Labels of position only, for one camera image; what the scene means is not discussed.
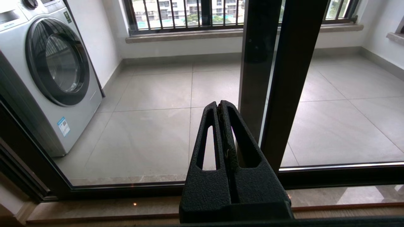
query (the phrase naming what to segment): baseboard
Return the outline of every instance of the baseboard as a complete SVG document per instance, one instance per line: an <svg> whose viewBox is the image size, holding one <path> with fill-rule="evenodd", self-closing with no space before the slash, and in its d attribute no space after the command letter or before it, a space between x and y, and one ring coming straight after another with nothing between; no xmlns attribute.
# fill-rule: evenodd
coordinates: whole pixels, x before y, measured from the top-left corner
<svg viewBox="0 0 404 227"><path fill-rule="evenodd" d="M383 68L387 72L393 74L400 80L404 81L404 69L394 65L393 63L387 61L386 59L378 56L377 54L372 53L371 51L365 49L364 47L360 48L360 55L364 56L371 62L375 63L379 67Z"/></svg>
<svg viewBox="0 0 404 227"><path fill-rule="evenodd" d="M146 64L170 64L170 63L192 63L195 61L215 61L215 60L235 60L241 59L241 53L225 54L207 54L207 55L181 55L168 57L145 57L145 58L126 58L126 65L146 65Z"/></svg>
<svg viewBox="0 0 404 227"><path fill-rule="evenodd" d="M361 48L360 46L349 46L349 47L314 49L313 57L354 55L359 53L360 48Z"/></svg>
<svg viewBox="0 0 404 227"><path fill-rule="evenodd" d="M108 87L111 86L112 82L115 80L115 78L122 72L123 68L125 67L125 61L124 59L121 59L121 61L119 62L119 64L116 66L114 72L112 73L112 75L109 77L107 83L104 85L104 87L102 88L103 91L108 90Z"/></svg>
<svg viewBox="0 0 404 227"><path fill-rule="evenodd" d="M315 49L313 57L325 57L336 55L353 55L358 54L360 46L338 47L338 48L321 48ZM206 54L206 55L181 55L181 56L168 56L168 57L145 57L145 58L126 58L123 59L125 65L146 65L170 63L192 63L195 61L215 61L215 60L235 60L241 59L241 53L224 53L224 54Z"/></svg>

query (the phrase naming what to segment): washing machine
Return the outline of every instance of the washing machine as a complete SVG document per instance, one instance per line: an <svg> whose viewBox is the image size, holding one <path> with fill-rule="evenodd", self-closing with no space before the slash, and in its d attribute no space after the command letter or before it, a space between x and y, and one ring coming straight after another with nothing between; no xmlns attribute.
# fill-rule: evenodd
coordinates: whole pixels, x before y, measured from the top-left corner
<svg viewBox="0 0 404 227"><path fill-rule="evenodd" d="M101 91L62 0L0 1L0 95L51 157L90 122Z"/></svg>

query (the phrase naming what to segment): gray tile floor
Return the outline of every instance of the gray tile floor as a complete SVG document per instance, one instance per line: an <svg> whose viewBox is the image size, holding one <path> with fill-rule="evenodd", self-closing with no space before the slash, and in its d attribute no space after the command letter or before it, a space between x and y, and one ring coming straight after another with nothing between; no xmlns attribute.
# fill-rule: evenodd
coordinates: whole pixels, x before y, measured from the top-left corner
<svg viewBox="0 0 404 227"><path fill-rule="evenodd" d="M76 185L183 180L203 107L237 105L239 80L239 61L127 67L55 162ZM313 59L282 166L403 161L403 134L403 81L359 56Z"/></svg>

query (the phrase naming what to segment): white wall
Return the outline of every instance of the white wall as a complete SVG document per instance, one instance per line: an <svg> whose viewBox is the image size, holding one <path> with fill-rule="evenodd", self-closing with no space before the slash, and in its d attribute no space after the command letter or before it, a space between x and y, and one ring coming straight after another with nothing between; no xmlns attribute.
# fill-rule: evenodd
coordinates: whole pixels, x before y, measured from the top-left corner
<svg viewBox="0 0 404 227"><path fill-rule="evenodd" d="M404 46L386 38L395 32L404 16L403 0L383 0L379 14L368 33L363 47L404 69Z"/></svg>
<svg viewBox="0 0 404 227"><path fill-rule="evenodd" d="M105 86L122 59L100 0L67 0L95 72Z"/></svg>
<svg viewBox="0 0 404 227"><path fill-rule="evenodd" d="M369 31L369 24L372 23L381 2L381 0L362 0L359 4L358 22L364 25L362 31L320 33L316 48L361 46ZM122 58L237 53L242 51L242 37L127 44L125 38L128 37L128 25L121 1L103 0L103 3Z"/></svg>

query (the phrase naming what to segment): stone window sill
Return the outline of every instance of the stone window sill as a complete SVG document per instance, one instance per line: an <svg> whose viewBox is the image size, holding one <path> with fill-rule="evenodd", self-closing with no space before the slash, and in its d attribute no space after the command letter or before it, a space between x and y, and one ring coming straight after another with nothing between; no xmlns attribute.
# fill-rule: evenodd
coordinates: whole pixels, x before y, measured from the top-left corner
<svg viewBox="0 0 404 227"><path fill-rule="evenodd" d="M404 46L404 34L389 32L386 36L389 40Z"/></svg>
<svg viewBox="0 0 404 227"><path fill-rule="evenodd" d="M323 32L354 32L362 31L363 25L356 24L338 24L338 25L322 25L320 33ZM126 38L126 43L138 42L159 42L172 40L194 40L194 39L211 39L211 38L230 38L242 37L243 29L226 29L226 30L208 30L197 32L172 32L160 34L135 35Z"/></svg>

